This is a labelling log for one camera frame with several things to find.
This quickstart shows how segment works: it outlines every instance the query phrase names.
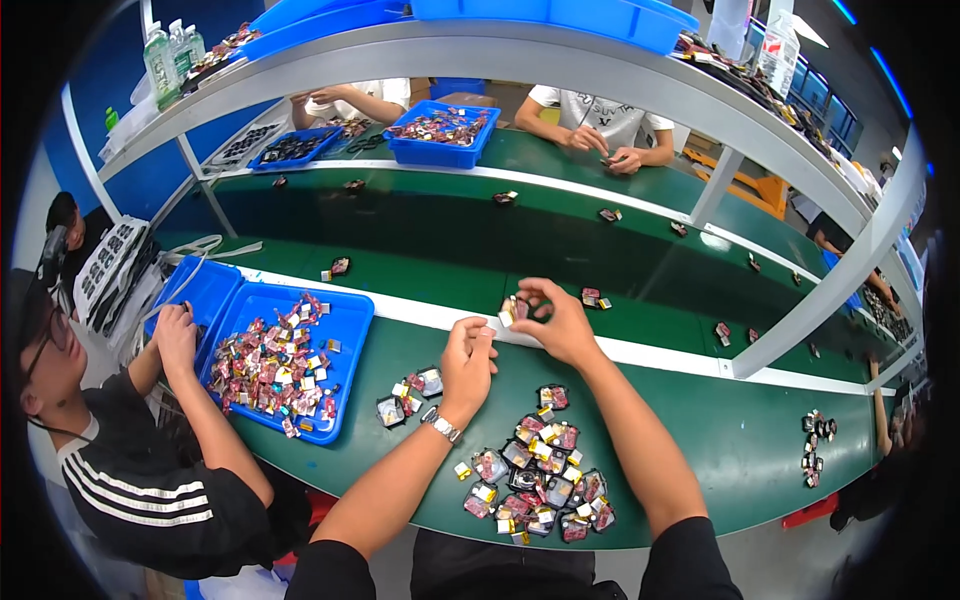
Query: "blue plastic bin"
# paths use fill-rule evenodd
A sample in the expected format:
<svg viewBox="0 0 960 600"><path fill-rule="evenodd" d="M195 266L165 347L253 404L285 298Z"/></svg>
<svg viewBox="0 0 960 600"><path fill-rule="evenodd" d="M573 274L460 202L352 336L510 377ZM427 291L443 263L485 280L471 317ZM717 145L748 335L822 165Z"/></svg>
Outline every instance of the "blue plastic bin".
<svg viewBox="0 0 960 600"><path fill-rule="evenodd" d="M353 3L354 6L344 7L343 4L341 2L334 6L328 6L326 8L329 10L307 16L269 34L264 34L247 42L241 46L240 50L243 56L249 60L258 60L314 39L360 29L361 27L390 23L403 18L402 2L368 0L360 4Z"/></svg>
<svg viewBox="0 0 960 600"><path fill-rule="evenodd" d="M449 114L450 107L462 108L467 119L473 120L480 116L481 110L487 114L487 124L480 129L480 133L469 146L454 146L440 142L422 141L418 139L397 138L390 132L383 136L390 140L388 148L393 151L396 162L400 164L428 164L441 167L456 167L458 169L472 169L483 154L484 146L490 141L490 135L496 129L496 119L500 116L499 108L461 107L449 105L434 100L421 100L396 121L396 125L404 126L419 116L431 116L434 110L442 110Z"/></svg>
<svg viewBox="0 0 960 600"><path fill-rule="evenodd" d="M487 91L487 80L467 77L438 77L436 85L430 85L430 100L439 100L447 94L464 91L468 94L480 94Z"/></svg>
<svg viewBox="0 0 960 600"><path fill-rule="evenodd" d="M221 340L235 332L246 331L256 317L263 317L267 321L267 326L276 324L274 309L286 314L294 302L300 300L300 294L304 291L309 292L321 302L330 303L330 314L324 315L317 324L307 326L310 330L310 347L314 350L324 349L328 339L337 340L341 344L339 354L327 353L331 363L330 368L326 370L327 379L317 382L318 386L324 388L332 388L335 384L340 384L340 391L334 395L337 404L336 418L332 423L321 420L319 409L315 419L303 415L293 418L294 425L300 425L303 420L313 424L313 431L300 432L302 440L325 445L336 440L340 433L344 412L347 410L350 384L353 382L353 375L360 361L360 352L373 319L373 300L366 296L327 290L304 290L299 287L270 283L244 283L233 295L220 327L213 337L213 345L206 355L200 381L205 386L211 382L210 368L216 362L212 350ZM213 393L210 395L219 405L220 396ZM255 411L239 403L231 404L230 409L277 431L283 431L283 425L281 425L283 416L279 412L271 417L267 413Z"/></svg>
<svg viewBox="0 0 960 600"><path fill-rule="evenodd" d="M545 23L550 0L410 0L414 16L432 19L500 19Z"/></svg>
<svg viewBox="0 0 960 600"><path fill-rule="evenodd" d="M337 11L374 0L280 0L250 24L250 30L259 30L264 36L297 21L320 14Z"/></svg>
<svg viewBox="0 0 960 600"><path fill-rule="evenodd" d="M344 128L342 127L319 127L315 130L301 130L298 132L289 132L281 137L277 138L276 141L272 142L270 145L273 146L281 139L286 139L287 137L295 136L300 139L309 139L312 136L318 135L321 132L326 130L333 130L333 133L327 137L324 141L320 143L316 148L313 149L313 152L304 156L303 158L297 158L294 160L277 160L274 162L260 162L260 159L263 157L263 153L267 152L266 149L260 152L253 160L250 161L250 168L254 171L279 171L283 169L292 169L295 167L301 167L311 160L316 159L316 157L333 145L337 139L340 137L340 133L343 132Z"/></svg>
<svg viewBox="0 0 960 600"><path fill-rule="evenodd" d="M177 269L167 279L160 295L156 297L153 308L170 299L170 295L177 291L177 288L196 270L200 264L200 258L197 256L185 256L177 265ZM193 322L197 325L205 325L206 332L201 338L200 346L197 348L197 358L194 361L194 371L200 374L200 368L204 365L206 354L209 352L217 327L224 317L227 310L227 304L233 297L233 293L240 287L243 276L236 267L228 267L212 260L205 260L204 264L196 275L190 279L172 302L179 304L184 300L189 300L193 306ZM143 330L147 335L153 336L156 330L156 318L154 315L143 324Z"/></svg>
<svg viewBox="0 0 960 600"><path fill-rule="evenodd" d="M840 259L837 258L837 255L833 252L828 252L826 250L821 250L824 255L824 261L827 262L827 270L832 271L833 267L837 266L837 263L840 262ZM853 295L847 298L847 301L844 302L850 310L856 310L858 308L863 308L863 302L860 301L859 295L856 292L853 292Z"/></svg>
<svg viewBox="0 0 960 600"><path fill-rule="evenodd" d="M700 29L696 17L657 0L551 0L549 22L664 56L673 52L681 30Z"/></svg>

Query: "hand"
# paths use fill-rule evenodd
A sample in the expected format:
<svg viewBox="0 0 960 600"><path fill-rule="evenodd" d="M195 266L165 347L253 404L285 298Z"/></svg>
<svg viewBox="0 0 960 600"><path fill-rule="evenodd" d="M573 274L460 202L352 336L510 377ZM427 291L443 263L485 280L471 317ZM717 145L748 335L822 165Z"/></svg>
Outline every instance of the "hand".
<svg viewBox="0 0 960 600"><path fill-rule="evenodd" d="M330 104L335 100L346 99L350 92L355 89L356 87L353 87L350 84L331 85L329 87L322 87L317 91L310 92L310 99L319 105Z"/></svg>
<svg viewBox="0 0 960 600"><path fill-rule="evenodd" d="M607 145L606 138L599 131L587 125L581 125L570 132L564 140L564 146L584 152L589 152L590 148L595 148L603 156L610 155L610 147Z"/></svg>
<svg viewBox="0 0 960 600"><path fill-rule="evenodd" d="M179 304L167 304L160 309L153 340L156 340L160 360L168 376L193 373L193 360L197 354L197 326L193 323L193 307L189 302L186 303L186 310Z"/></svg>
<svg viewBox="0 0 960 600"><path fill-rule="evenodd" d="M646 151L639 148L619 148L610 159L610 170L621 175L632 175L643 166Z"/></svg>
<svg viewBox="0 0 960 600"><path fill-rule="evenodd" d="M597 354L603 355L579 300L550 279L527 277L519 287L516 296L537 309L534 317L553 316L547 324L521 319L510 326L511 331L532 335L551 356L579 371Z"/></svg>
<svg viewBox="0 0 960 600"><path fill-rule="evenodd" d="M467 317L453 324L440 368L444 374L441 415L463 430L490 393L491 374L496 372L492 347L493 329L483 317Z"/></svg>

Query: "black hair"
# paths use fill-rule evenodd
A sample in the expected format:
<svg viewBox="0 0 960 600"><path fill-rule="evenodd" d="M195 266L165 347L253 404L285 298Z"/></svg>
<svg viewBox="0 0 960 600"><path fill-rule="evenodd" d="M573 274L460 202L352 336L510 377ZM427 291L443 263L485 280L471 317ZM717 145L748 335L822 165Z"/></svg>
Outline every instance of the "black hair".
<svg viewBox="0 0 960 600"><path fill-rule="evenodd" d="M54 230L57 225L63 225L70 229L73 225L73 215L77 211L77 201L73 199L70 192L59 192L54 196L54 201L47 210L47 233Z"/></svg>

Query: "plastic water bottle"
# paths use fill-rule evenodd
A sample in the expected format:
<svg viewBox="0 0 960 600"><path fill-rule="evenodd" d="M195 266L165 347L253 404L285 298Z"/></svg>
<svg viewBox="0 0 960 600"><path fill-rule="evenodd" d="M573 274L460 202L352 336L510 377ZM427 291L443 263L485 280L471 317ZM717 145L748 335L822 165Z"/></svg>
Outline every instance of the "plastic water bottle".
<svg viewBox="0 0 960 600"><path fill-rule="evenodd" d="M190 65L197 64L206 54L204 46L204 37L197 31L196 25L188 25L186 28L186 41L190 44Z"/></svg>
<svg viewBox="0 0 960 600"><path fill-rule="evenodd" d="M782 99L785 99L790 91L790 82L793 81L793 72L797 69L799 54L800 41L793 32L793 15L780 11L777 20L767 25L756 68L763 72L767 84Z"/></svg>
<svg viewBox="0 0 960 600"><path fill-rule="evenodd" d="M170 23L170 56L173 57L174 68L177 69L177 83L182 84L186 73L193 66L190 57L190 42L183 32L183 21L177 19Z"/></svg>
<svg viewBox="0 0 960 600"><path fill-rule="evenodd" d="M154 91L156 107L165 110L180 97L177 71L170 58L170 39L160 28L160 22L147 30L147 44L143 48L143 61L147 65L147 76Z"/></svg>
<svg viewBox="0 0 960 600"><path fill-rule="evenodd" d="M730 60L740 60L754 0L716 0L707 44L716 44Z"/></svg>

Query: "wristwatch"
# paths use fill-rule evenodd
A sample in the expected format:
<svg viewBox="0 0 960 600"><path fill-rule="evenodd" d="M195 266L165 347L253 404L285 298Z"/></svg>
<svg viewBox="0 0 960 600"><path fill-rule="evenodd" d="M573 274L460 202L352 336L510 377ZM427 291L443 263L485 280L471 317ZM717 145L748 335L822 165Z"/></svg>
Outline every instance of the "wristwatch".
<svg viewBox="0 0 960 600"><path fill-rule="evenodd" d="M426 412L426 415L423 415L423 417L420 418L420 422L433 425L433 428L442 433L451 444L460 442L460 436L463 435L462 431L451 425L448 420L440 416L440 413L437 412L436 406L431 406L430 410Z"/></svg>

